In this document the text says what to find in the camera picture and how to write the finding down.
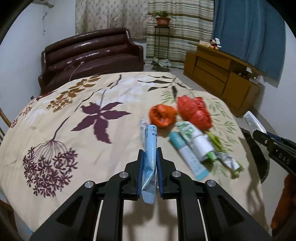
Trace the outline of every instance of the white wall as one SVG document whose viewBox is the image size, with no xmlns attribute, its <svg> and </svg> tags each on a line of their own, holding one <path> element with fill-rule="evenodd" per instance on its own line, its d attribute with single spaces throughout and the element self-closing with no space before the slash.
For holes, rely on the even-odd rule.
<svg viewBox="0 0 296 241">
<path fill-rule="evenodd" d="M 33 95 L 40 95 L 43 6 L 30 4 L 16 19 L 0 45 L 0 107 L 12 122 Z M 0 119 L 4 131 L 8 127 Z"/>
<path fill-rule="evenodd" d="M 296 39 L 288 25 L 285 25 L 286 53 L 279 85 L 276 88 L 273 86 L 275 81 L 264 82 L 261 78 L 264 93 L 255 108 L 278 135 L 296 142 Z"/>
<path fill-rule="evenodd" d="M 134 43 L 136 45 L 143 46 L 143 58 L 145 60 L 146 59 L 146 52 L 147 52 L 147 43 L 146 43 L 146 40 L 145 39 L 143 39 L 143 40 L 135 40 Z"/>
<path fill-rule="evenodd" d="M 47 45 L 75 35 L 75 0 L 49 0 L 53 8 L 44 7 Z"/>
</svg>

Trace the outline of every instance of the blue curtain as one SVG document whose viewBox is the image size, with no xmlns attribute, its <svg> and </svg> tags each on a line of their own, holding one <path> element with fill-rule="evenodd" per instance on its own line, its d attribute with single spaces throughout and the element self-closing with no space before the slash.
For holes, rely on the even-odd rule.
<svg viewBox="0 0 296 241">
<path fill-rule="evenodd" d="M 285 57 L 285 22 L 265 0 L 215 0 L 213 38 L 221 50 L 279 80 Z"/>
</svg>

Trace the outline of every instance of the floral bedspread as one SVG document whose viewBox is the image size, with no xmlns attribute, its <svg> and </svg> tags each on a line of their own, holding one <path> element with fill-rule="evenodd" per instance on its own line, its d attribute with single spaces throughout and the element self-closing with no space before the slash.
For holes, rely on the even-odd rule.
<svg viewBox="0 0 296 241">
<path fill-rule="evenodd" d="M 0 184 L 10 204 L 35 231 L 85 181 L 104 182 L 136 160 L 143 148 L 140 120 L 148 120 L 149 109 L 159 103 L 176 107 L 176 98 L 182 95 L 204 98 L 213 119 L 211 131 L 245 167 L 239 178 L 232 179 L 215 162 L 203 182 L 216 180 L 266 226 L 255 162 L 228 107 L 162 72 L 95 75 L 32 100 L 13 121 L 0 147 Z M 169 131 L 158 130 L 157 145 L 177 170 L 194 178 L 169 143 Z M 123 219 L 123 240 L 178 240 L 175 200 L 157 195 L 154 205 L 125 201 Z"/>
</svg>

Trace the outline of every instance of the black gripper frame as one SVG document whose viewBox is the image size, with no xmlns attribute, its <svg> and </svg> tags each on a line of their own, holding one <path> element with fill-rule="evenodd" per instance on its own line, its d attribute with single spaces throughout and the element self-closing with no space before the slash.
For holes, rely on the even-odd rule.
<svg viewBox="0 0 296 241">
<path fill-rule="evenodd" d="M 124 172 L 128 175 L 121 172 L 99 184 L 85 182 L 33 233 L 30 241 L 93 240 L 102 200 L 95 239 L 122 240 L 123 201 L 136 201 L 140 196 L 143 157 L 140 150 L 137 161 L 126 165 Z M 161 148 L 157 149 L 157 158 L 162 170 L 158 180 L 161 197 L 176 199 L 179 241 L 206 240 L 204 228 L 209 241 L 271 240 L 215 181 L 201 183 L 176 173 L 174 163 L 163 159 Z"/>
<path fill-rule="evenodd" d="M 287 172 L 296 175 L 296 143 L 288 139 L 266 134 L 259 130 L 253 132 L 253 138 L 266 146 L 268 156 Z"/>
</svg>

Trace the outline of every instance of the potted plant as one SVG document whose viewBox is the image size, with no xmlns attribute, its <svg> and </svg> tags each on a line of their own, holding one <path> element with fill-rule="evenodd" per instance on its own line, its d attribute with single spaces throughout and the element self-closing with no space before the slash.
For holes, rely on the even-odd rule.
<svg viewBox="0 0 296 241">
<path fill-rule="evenodd" d="M 156 19 L 157 25 L 159 26 L 168 26 L 170 24 L 171 16 L 167 11 L 158 11 L 152 14 L 152 17 Z"/>
</svg>

